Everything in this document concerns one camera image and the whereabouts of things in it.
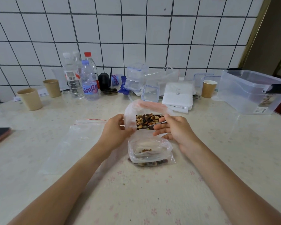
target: bottle with red cap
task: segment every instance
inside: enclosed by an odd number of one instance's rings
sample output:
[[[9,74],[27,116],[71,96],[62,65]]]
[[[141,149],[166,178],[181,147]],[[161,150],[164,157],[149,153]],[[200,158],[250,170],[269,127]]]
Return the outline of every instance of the bottle with red cap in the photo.
[[[94,70],[94,75],[96,76],[96,81],[97,81],[97,87],[98,87],[98,89],[100,89],[97,66],[96,66],[94,60],[92,59],[92,53],[91,52],[85,52],[84,55],[85,55],[85,59],[88,60],[88,62],[90,63],[90,66]]]

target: tabletop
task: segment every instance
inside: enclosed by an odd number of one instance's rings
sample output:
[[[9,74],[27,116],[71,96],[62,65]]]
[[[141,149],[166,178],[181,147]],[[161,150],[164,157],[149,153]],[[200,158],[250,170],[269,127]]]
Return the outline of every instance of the tabletop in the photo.
[[[41,98],[27,111],[21,102],[0,105],[0,225],[8,223],[52,185],[59,174],[40,170],[77,119],[105,119],[130,103],[122,94],[97,101],[68,94]],[[225,102],[200,98],[187,118],[197,136],[249,187],[281,212],[281,116],[240,115]],[[139,167],[127,154],[96,172],[66,224],[231,224],[193,164],[176,145],[175,164]]]

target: bottle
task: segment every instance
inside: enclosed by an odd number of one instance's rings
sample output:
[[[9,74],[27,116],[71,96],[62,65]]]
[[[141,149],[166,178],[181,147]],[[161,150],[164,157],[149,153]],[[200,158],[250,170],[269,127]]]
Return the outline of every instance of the bottle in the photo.
[[[81,80],[85,98],[87,100],[97,100],[99,98],[99,92],[96,76],[88,60],[82,60]]]
[[[88,62],[90,63],[90,66],[94,69],[94,75],[96,76],[97,87],[98,87],[98,89],[100,89],[97,66],[96,66],[94,60],[92,59],[92,53],[85,52],[84,55],[85,55],[85,59],[88,60]]]
[[[65,65],[63,66],[71,94],[78,99],[84,98],[81,79],[77,65],[70,53],[63,53]]]
[[[78,66],[79,74],[81,74],[82,63],[79,51],[73,51],[73,57],[76,65]]]

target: paper cup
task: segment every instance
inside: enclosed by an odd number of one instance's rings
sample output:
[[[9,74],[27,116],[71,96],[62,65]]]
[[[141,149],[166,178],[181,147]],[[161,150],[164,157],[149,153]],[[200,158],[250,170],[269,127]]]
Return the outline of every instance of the paper cup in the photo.
[[[204,80],[202,88],[202,97],[211,98],[216,88],[217,82],[213,80]]]
[[[39,94],[35,88],[26,88],[17,92],[28,110],[38,110],[43,107]]]
[[[52,98],[61,96],[59,83],[58,83],[57,79],[44,80],[43,83],[44,83],[49,95]]]

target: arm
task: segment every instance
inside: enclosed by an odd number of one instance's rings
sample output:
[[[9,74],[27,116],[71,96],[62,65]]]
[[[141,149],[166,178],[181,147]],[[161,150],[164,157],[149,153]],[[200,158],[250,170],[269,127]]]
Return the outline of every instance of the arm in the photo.
[[[8,225],[64,224],[100,164],[134,132],[132,129],[125,130],[120,126],[123,124],[123,114],[109,119],[94,147]]]
[[[154,126],[154,135],[176,140],[179,148],[198,169],[232,224],[281,225],[281,213],[250,189],[194,134],[183,117],[167,116],[167,124]]]

